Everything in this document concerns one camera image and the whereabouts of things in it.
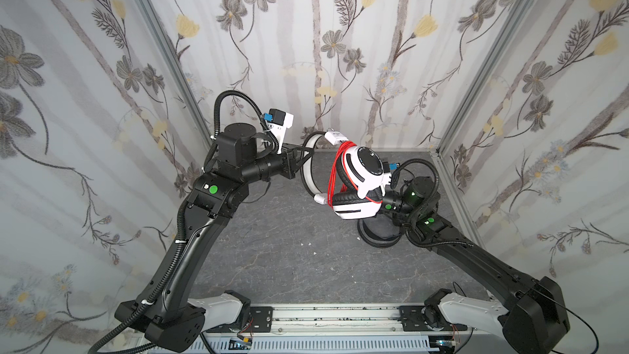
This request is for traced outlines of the white black headphones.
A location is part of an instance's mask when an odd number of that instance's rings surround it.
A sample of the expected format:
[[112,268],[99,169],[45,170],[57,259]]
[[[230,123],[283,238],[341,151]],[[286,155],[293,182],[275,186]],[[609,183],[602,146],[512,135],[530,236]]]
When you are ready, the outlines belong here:
[[[337,149],[330,169],[326,190],[314,181],[312,159],[321,140]],[[305,138],[303,146],[312,148],[311,159],[301,168],[301,181],[306,192],[319,205],[332,208],[344,220],[359,220],[378,214],[391,183],[391,174],[383,171],[383,161],[368,147],[360,147],[338,131],[316,131]]]

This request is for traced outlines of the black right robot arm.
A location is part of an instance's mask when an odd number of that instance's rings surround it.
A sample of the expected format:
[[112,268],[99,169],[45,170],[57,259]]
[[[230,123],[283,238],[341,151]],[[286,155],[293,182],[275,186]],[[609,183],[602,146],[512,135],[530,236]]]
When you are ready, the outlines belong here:
[[[429,168],[432,178],[427,185],[396,191],[401,171],[412,164]],[[447,289],[432,295],[425,305],[436,309],[445,321],[503,337],[517,353],[555,353],[575,314],[566,306],[560,286],[549,277],[537,279],[499,260],[439,216],[439,175],[431,162],[414,158],[401,165],[386,164],[384,171],[392,178],[383,192],[383,207],[401,233],[412,245],[435,252],[474,278],[501,309],[483,321],[478,305]]]

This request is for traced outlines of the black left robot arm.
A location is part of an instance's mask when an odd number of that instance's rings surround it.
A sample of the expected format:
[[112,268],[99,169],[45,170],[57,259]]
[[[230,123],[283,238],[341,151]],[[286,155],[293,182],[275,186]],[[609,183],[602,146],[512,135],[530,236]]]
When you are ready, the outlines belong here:
[[[247,123],[220,124],[221,104],[236,97],[248,103],[260,130]],[[203,173],[193,182],[176,216],[176,235],[157,272],[136,299],[121,303],[119,325],[98,340],[89,352],[103,348],[126,329],[144,334],[147,344],[133,353],[154,347],[184,352],[208,327],[206,308],[190,303],[189,295],[203,262],[221,232],[249,195],[249,186],[275,175],[296,176],[303,160],[300,147],[284,145],[293,115],[278,109],[263,112],[245,93],[226,90],[214,103],[214,134]]]

